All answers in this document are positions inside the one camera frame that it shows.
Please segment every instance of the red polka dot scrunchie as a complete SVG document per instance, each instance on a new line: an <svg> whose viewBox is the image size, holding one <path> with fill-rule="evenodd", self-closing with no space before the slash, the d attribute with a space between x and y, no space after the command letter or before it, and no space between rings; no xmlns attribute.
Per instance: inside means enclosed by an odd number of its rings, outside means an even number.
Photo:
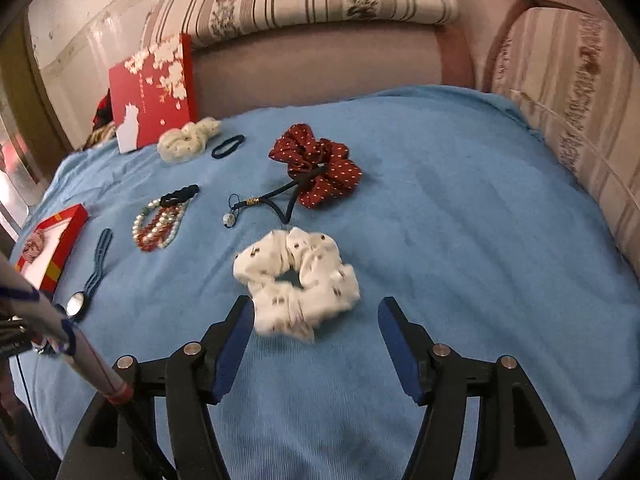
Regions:
<svg viewBox="0 0 640 480"><path fill-rule="evenodd" d="M294 124L276 140L269 158L287 164L291 178L309 173L319 164L329 168L301 186L298 202L309 209L327 198L347 196L358 185L362 172L349 160L349 149L329 139L316 140L308 124Z"/></svg>

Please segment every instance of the metal bolt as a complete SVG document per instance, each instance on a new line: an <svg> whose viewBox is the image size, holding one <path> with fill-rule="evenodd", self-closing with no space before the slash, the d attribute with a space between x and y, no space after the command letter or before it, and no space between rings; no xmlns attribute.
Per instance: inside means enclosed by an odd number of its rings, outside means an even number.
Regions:
<svg viewBox="0 0 640 480"><path fill-rule="evenodd" d="M518 366L518 362L515 357L511 357L510 355L503 355L500 358L500 364L509 370L513 370L516 366Z"/></svg>
<svg viewBox="0 0 640 480"><path fill-rule="evenodd" d="M117 365L121 370L126 370L133 364L133 357L130 355L123 355L120 359L118 359Z"/></svg>
<svg viewBox="0 0 640 480"><path fill-rule="evenodd" d="M451 348L447 345L443 345L442 343L437 343L433 345L433 353L439 355L440 357L446 357L451 353Z"/></svg>
<svg viewBox="0 0 640 480"><path fill-rule="evenodd" d="M201 349L200 343L187 343L182 350L187 355L196 355Z"/></svg>

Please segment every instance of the cream scrunchie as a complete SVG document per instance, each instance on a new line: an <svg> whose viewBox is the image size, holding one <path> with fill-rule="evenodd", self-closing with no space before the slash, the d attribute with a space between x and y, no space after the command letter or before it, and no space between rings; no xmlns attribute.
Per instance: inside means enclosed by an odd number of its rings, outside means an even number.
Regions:
<svg viewBox="0 0 640 480"><path fill-rule="evenodd" d="M276 281L289 269L299 272L304 288ZM297 227L271 231L238 254L234 276L249 288L255 331L263 335L282 332L313 341L321 321L350 310L360 299L353 267L342 263L334 240Z"/></svg>
<svg viewBox="0 0 640 480"><path fill-rule="evenodd" d="M171 128L158 139L158 153L165 162L185 162L201 155L207 141L220 133L220 121L206 117L186 123L180 130Z"/></svg>

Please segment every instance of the pearl bracelet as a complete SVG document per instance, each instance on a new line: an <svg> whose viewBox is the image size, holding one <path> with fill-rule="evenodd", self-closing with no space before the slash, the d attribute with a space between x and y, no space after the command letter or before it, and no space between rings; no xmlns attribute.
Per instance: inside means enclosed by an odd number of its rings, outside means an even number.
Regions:
<svg viewBox="0 0 640 480"><path fill-rule="evenodd" d="M142 226L145 216L149 215L160 205L156 198L142 208L141 213L133 221L131 235L138 247L145 252L156 248L164 249L174 241L180 227L180 221L187 209L188 202L169 207L160 207L154 218L146 226Z"/></svg>

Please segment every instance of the red box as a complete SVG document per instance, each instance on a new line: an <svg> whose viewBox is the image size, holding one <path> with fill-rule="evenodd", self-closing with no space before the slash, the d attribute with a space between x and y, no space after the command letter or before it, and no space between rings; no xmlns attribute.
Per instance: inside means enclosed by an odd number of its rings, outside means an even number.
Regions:
<svg viewBox="0 0 640 480"><path fill-rule="evenodd" d="M31 282L31 285L42 292L48 292L53 295L53 292L56 290L60 274L62 273L62 268L65 266L66 259L69 256L76 239L78 239L80 229L86 222L87 218L88 214L84 207L82 207L81 204L77 204L65 209L64 211L56 213L37 225L37 229L42 229L45 232L46 238L47 230L55 228L69 220L66 228L60 235L60 239L58 240L56 247L54 248L53 255L46 264L46 271L40 283L33 283L28 279L26 272L29 266L33 264L28 264L22 256L20 256L20 259L15 264L15 268ZM43 257L45 257L45 255L41 254L36 258L36 261Z"/></svg>
<svg viewBox="0 0 640 480"><path fill-rule="evenodd" d="M112 67L109 85L116 126L127 120L116 133L121 153L155 144L165 131L198 120L188 34L153 44Z"/></svg>

